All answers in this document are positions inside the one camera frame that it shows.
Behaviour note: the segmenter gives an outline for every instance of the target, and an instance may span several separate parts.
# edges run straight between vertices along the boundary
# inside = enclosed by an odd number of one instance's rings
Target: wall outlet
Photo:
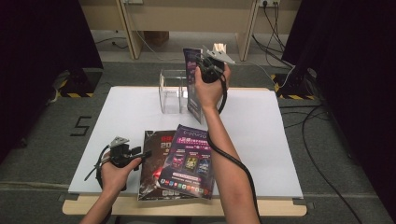
[[[275,5],[277,4],[279,6],[280,4],[280,0],[260,0],[260,4],[259,7],[262,7],[262,3],[264,1],[267,1],[267,7],[275,7]]]

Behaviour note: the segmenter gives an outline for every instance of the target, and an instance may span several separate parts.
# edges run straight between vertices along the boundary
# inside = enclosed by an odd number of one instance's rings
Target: magazine
[[[204,114],[202,112],[201,104],[195,94],[195,68],[197,66],[197,59],[202,56],[202,49],[183,49],[185,64],[186,64],[186,78],[187,78],[187,108],[198,120],[202,123]]]
[[[211,147],[207,131],[179,125],[160,174],[163,189],[176,190],[197,198],[211,199],[213,176]]]
[[[163,163],[169,154],[173,131],[145,131],[143,152],[151,150],[151,156],[142,163],[138,201],[159,201],[194,198],[170,189],[161,189],[158,183]]]

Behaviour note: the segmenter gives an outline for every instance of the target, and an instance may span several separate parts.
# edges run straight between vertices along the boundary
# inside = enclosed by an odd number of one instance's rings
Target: purple magazine cover
[[[207,131],[179,125],[159,182],[171,189],[198,198],[211,199],[215,178]]]
[[[204,114],[195,94],[195,68],[197,66],[197,58],[201,58],[202,52],[201,49],[183,49],[186,64],[187,92],[189,94],[187,108],[200,123],[204,120]]]

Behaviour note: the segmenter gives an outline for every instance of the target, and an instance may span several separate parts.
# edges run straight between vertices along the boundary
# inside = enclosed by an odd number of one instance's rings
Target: right hand
[[[227,89],[230,82],[231,70],[227,63],[224,64],[224,76],[227,82]],[[202,81],[201,69],[195,68],[195,89],[198,99],[203,109],[217,109],[217,104],[222,96],[222,87],[220,80],[212,83]]]

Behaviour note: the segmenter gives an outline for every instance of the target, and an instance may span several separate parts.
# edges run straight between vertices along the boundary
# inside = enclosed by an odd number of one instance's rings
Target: white table
[[[221,117],[242,162],[253,176],[261,215],[303,216],[306,206],[293,203],[304,196],[290,155],[275,93],[265,89],[229,89],[228,101]],[[130,147],[143,146],[145,130],[175,130],[178,124],[206,130],[205,124],[200,124],[189,113],[163,114],[158,88],[113,87],[69,188],[70,193],[80,196],[77,201],[66,200],[64,212],[69,215],[88,212],[101,189],[94,175],[87,181],[84,178],[95,165],[100,151],[115,136],[130,139]],[[222,216],[216,186],[215,199],[211,201],[144,203],[136,201],[139,177],[139,172],[130,174],[128,188],[116,201],[113,214]]]

